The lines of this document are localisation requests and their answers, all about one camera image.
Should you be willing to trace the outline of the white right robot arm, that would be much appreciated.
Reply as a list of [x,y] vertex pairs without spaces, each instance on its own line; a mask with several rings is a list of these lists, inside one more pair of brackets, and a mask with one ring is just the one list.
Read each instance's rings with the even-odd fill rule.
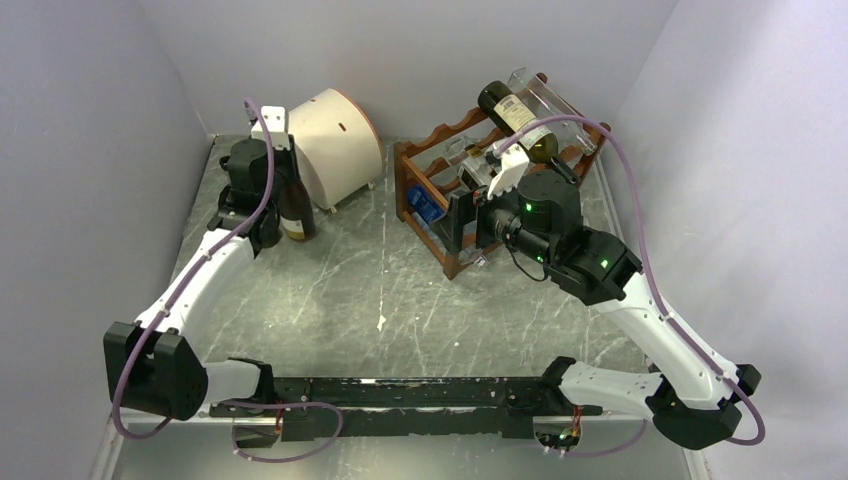
[[689,450],[736,441],[760,372],[727,360],[675,316],[648,265],[615,235],[584,223],[577,185],[542,171],[500,195],[487,188],[455,193],[432,228],[456,253],[467,225],[477,247],[501,244],[534,261],[543,280],[610,318],[656,365],[653,373],[634,374],[559,357],[541,378],[548,412],[575,406],[630,414]]

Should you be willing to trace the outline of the dark wine bottle cream label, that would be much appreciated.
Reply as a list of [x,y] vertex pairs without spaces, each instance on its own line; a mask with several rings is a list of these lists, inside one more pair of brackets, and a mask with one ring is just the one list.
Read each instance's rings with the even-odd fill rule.
[[280,175],[279,208],[281,224],[286,235],[305,242],[316,235],[311,199],[303,183],[293,150],[275,153],[276,172]]

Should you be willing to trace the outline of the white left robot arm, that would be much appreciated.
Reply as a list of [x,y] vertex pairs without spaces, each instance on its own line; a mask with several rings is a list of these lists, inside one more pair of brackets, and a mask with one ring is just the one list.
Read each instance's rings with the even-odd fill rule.
[[229,182],[189,263],[153,305],[130,323],[115,322],[103,338],[109,395],[123,408],[188,420],[210,404],[237,401],[261,416],[277,400],[269,364],[230,357],[202,362],[193,344],[233,280],[283,237],[284,176],[296,169],[294,139],[267,156],[261,139],[237,142],[221,166]]

